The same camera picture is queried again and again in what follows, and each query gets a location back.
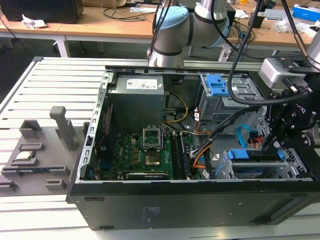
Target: motherboard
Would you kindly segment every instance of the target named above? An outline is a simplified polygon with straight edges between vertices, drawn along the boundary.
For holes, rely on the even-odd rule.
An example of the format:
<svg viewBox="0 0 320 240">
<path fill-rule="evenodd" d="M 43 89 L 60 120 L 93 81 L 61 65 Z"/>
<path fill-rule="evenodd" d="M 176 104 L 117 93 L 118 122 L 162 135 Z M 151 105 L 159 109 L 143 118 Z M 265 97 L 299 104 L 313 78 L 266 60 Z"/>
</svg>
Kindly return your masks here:
<svg viewBox="0 0 320 240">
<path fill-rule="evenodd" d="M 96 173 L 100 180 L 173 180 L 187 177 L 190 168 L 189 153 L 194 149 L 190 134 L 160 135 L 156 132 L 118 133 L 112 157 L 98 160 Z"/>
</svg>

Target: floor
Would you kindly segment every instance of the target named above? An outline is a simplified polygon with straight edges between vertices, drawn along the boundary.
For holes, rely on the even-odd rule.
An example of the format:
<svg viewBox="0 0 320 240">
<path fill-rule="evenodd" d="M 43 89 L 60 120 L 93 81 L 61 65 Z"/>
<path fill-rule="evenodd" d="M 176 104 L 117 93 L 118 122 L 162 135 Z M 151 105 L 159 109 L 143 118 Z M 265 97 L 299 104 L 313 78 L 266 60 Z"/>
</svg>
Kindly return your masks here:
<svg viewBox="0 0 320 240">
<path fill-rule="evenodd" d="M 0 50 L 0 102 L 6 97 L 7 93 L 14 86 L 16 81 L 22 75 L 24 70 L 32 61 L 33 57 L 26 51 L 19 41 L 12 39 L 13 48 L 7 49 L 2 47 Z M 42 57 L 60 57 L 58 53 L 53 52 L 52 40 L 40 39 L 24 39 L 23 44 L 34 55 Z M 84 42 L 86 53 L 81 53 L 81 44 L 78 41 L 69 41 L 69 50 L 71 57 L 74 58 L 112 58 L 112 59 L 145 59 L 148 44 L 138 43 L 118 43 L 104 42 L 104 53 L 99 53 L 98 45 L 95 42 Z M 188 56 L 189 48 L 183 51 L 185 60 L 200 60 L 200 61 L 217 61 L 220 54 L 220 48 L 203 49 L 195 48 L 194 57 Z M 256 55 L 271 55 L 272 51 L 265 50 L 257 53 L 250 50 L 249 53 Z M 256 62 L 255 59 L 245 57 L 243 62 Z"/>
</svg>

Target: green motherboard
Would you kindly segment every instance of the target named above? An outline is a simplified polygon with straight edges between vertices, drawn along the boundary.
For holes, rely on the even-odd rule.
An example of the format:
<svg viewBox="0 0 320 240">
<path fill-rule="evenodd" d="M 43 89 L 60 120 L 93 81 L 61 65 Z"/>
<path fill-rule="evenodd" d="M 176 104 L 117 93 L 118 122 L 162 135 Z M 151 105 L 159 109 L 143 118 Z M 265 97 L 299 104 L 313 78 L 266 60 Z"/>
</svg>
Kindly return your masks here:
<svg viewBox="0 0 320 240">
<path fill-rule="evenodd" d="M 172 153 L 170 135 L 163 134 L 161 137 L 162 150 L 156 151 L 154 148 L 144 150 L 142 133 L 122 133 L 117 134 L 114 142 L 112 157 L 101 158 L 98 161 L 97 172 L 101 180 L 123 180 L 125 174 L 149 173 L 167 174 L 169 179 L 174 179 L 172 164 Z M 186 153 L 192 150 L 193 138 L 185 135 L 183 138 Z M 146 134 L 145 142 L 156 144 L 159 142 L 158 136 Z"/>
</svg>

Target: power supply label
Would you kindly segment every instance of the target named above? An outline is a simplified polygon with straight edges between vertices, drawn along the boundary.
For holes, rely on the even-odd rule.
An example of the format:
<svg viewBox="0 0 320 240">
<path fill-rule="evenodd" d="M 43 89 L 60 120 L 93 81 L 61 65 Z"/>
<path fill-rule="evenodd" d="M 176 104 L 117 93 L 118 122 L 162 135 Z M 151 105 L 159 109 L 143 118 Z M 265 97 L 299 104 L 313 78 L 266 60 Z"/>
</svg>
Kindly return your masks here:
<svg viewBox="0 0 320 240">
<path fill-rule="evenodd" d="M 126 89 L 146 89 L 157 90 L 157 79 L 128 79 Z"/>
</svg>

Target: aluminum extrusion table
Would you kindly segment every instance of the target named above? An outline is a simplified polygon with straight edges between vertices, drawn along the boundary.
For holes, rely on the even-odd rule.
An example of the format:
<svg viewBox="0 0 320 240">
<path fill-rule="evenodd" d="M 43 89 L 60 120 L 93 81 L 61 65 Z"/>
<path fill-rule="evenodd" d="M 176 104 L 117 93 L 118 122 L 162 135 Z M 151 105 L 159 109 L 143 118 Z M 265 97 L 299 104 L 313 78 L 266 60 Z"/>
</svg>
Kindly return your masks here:
<svg viewBox="0 0 320 240">
<path fill-rule="evenodd" d="M 231 64 L 185 62 L 187 67 L 225 70 L 230 69 Z M 21 136 L 18 128 L 24 119 L 37 119 L 43 127 L 55 126 L 49 111 L 52 106 L 64 105 L 66 117 L 74 126 L 89 120 L 105 65 L 146 66 L 147 62 L 52 57 L 33 61 L 0 104 L 0 169 Z M 239 63 L 237 67 L 258 71 L 260 66 L 259 63 Z M 76 206 L 67 204 L 65 198 L 65 195 L 0 197 L 0 239 L 320 239 L 320 204 L 311 205 L 283 223 L 271 226 L 91 231 Z"/>
</svg>

